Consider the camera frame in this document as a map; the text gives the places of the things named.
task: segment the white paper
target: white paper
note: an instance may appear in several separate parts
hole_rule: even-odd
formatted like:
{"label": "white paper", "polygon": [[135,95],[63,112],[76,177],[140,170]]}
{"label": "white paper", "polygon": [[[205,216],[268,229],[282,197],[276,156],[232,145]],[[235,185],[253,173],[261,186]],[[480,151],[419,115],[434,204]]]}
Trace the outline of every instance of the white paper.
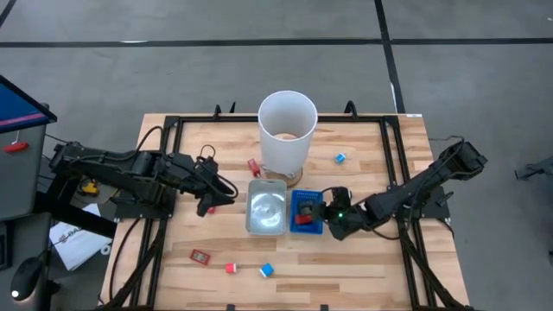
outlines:
{"label": "white paper", "polygon": [[[83,211],[98,216],[100,215],[98,204],[90,204],[83,208]],[[88,260],[88,258],[92,257],[104,247],[104,245],[111,243],[110,238],[102,237],[96,233],[78,230],[78,227],[62,222],[50,228],[50,240],[52,244],[58,243],[66,238],[64,242],[58,243],[55,249],[58,251],[58,254],[60,254],[61,261],[69,271],[77,269]]]}

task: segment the computer mouse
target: computer mouse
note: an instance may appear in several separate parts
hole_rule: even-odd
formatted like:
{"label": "computer mouse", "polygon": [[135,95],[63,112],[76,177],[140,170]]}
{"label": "computer mouse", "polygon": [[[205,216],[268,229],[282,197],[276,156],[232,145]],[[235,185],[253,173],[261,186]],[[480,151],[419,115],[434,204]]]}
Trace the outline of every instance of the computer mouse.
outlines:
{"label": "computer mouse", "polygon": [[29,297],[36,287],[36,282],[42,272],[42,261],[38,257],[25,259],[17,268],[11,279],[11,296],[16,301]]}

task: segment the blue cube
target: blue cube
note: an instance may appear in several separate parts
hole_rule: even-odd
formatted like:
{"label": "blue cube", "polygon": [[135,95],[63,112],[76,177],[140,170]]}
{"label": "blue cube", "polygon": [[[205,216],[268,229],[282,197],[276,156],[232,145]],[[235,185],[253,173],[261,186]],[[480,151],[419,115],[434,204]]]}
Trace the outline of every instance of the blue cube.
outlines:
{"label": "blue cube", "polygon": [[344,162],[344,160],[346,160],[346,155],[340,153],[334,159],[336,163],[340,165],[341,163]]}
{"label": "blue cube", "polygon": [[261,275],[264,276],[264,277],[269,277],[271,274],[273,274],[274,271],[275,270],[270,265],[270,263],[267,263],[265,266],[263,266],[263,267],[261,267],[261,269],[259,269],[259,272],[261,272]]}

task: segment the gray concrete floor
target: gray concrete floor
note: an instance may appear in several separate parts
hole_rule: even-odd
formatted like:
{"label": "gray concrete floor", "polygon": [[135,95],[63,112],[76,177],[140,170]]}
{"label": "gray concrete floor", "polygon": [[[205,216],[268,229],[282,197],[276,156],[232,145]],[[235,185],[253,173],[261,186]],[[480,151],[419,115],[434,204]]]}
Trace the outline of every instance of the gray concrete floor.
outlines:
{"label": "gray concrete floor", "polygon": [[[386,0],[392,38],[553,37],[548,0]],[[132,41],[376,37],[373,1],[18,0],[0,41]],[[489,163],[450,182],[457,250],[471,303],[546,310],[553,297],[553,182],[513,170],[553,155],[553,45],[394,47],[407,112],[430,136],[461,134]],[[393,112],[380,46],[0,49],[1,74],[51,104],[48,132],[104,149],[134,147],[146,112],[253,112],[295,89],[320,111]],[[47,141],[45,154],[52,155]],[[433,143],[435,154],[445,147]],[[54,310],[96,304],[107,257],[73,273]]]}

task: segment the red handle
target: red handle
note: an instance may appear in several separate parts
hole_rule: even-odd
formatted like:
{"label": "red handle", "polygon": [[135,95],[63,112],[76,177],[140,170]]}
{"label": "red handle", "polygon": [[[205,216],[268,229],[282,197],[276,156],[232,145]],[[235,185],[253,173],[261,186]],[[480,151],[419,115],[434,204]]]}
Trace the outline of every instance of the red handle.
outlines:
{"label": "red handle", "polygon": [[29,143],[13,143],[11,145],[7,145],[3,148],[3,150],[7,153],[15,153],[19,151],[24,151],[29,147]]}

